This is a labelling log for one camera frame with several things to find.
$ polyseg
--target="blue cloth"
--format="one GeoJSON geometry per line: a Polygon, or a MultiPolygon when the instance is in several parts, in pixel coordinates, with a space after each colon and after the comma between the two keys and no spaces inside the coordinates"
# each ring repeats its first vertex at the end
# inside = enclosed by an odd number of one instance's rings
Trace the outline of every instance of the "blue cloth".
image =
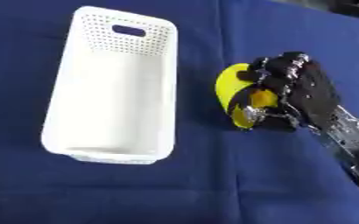
{"type": "Polygon", "coordinates": [[[359,189],[310,135],[230,126],[216,75],[302,50],[359,116],[359,20],[246,0],[0,0],[0,224],[359,223],[359,189]],[[152,165],[46,152],[42,122],[72,12],[94,5],[179,28],[176,146],[152,165]]]}

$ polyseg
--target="blue tablecloth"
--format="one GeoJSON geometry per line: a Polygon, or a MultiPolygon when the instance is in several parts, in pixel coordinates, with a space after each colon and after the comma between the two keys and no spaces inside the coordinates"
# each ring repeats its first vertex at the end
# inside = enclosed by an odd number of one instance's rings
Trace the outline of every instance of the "blue tablecloth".
{"type": "Polygon", "coordinates": [[[304,130],[230,126],[227,65],[318,59],[359,116],[359,20],[257,0],[0,0],[0,224],[359,223],[359,188],[304,130]],[[179,28],[176,146],[153,165],[90,164],[39,142],[72,12],[94,5],[179,28]]]}

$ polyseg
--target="metal robotic arm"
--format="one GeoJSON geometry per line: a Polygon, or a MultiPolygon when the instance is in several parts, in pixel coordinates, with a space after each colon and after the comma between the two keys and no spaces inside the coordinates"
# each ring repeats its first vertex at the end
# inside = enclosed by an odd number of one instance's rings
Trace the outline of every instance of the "metal robotic arm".
{"type": "Polygon", "coordinates": [[[215,90],[241,129],[309,129],[359,185],[359,119],[340,105],[334,85],[307,54],[285,52],[233,65],[215,90]]]}

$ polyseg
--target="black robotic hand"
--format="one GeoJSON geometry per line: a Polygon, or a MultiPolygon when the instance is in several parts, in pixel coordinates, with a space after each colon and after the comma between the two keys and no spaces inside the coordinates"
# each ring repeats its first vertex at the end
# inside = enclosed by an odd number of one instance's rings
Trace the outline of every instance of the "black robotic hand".
{"type": "Polygon", "coordinates": [[[267,108],[267,116],[258,126],[287,130],[283,124],[290,124],[295,130],[295,118],[299,125],[315,128],[318,136],[338,146],[332,152],[359,185],[359,119],[339,106],[340,96],[316,61],[303,52],[285,52],[275,58],[256,59],[237,78],[278,96],[278,107],[267,108]]]}
{"type": "Polygon", "coordinates": [[[272,116],[266,116],[259,125],[266,128],[287,128],[281,120],[285,118],[283,115],[289,115],[285,124],[290,123],[292,127],[295,126],[292,118],[295,118],[301,126],[326,129],[340,103],[340,96],[319,63],[303,52],[258,58],[250,64],[248,71],[239,72],[237,77],[253,81],[256,83],[254,88],[270,89],[278,96],[278,108],[269,108],[267,114],[272,116]]]}

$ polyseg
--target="basket handle hole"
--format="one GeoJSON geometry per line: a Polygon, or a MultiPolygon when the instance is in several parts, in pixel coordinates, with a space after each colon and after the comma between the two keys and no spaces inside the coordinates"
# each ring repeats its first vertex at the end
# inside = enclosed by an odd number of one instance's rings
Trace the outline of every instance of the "basket handle hole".
{"type": "Polygon", "coordinates": [[[137,36],[137,37],[145,37],[145,30],[138,29],[135,27],[129,27],[124,25],[115,24],[113,25],[113,31],[121,34],[131,35],[131,36],[137,36]]]}

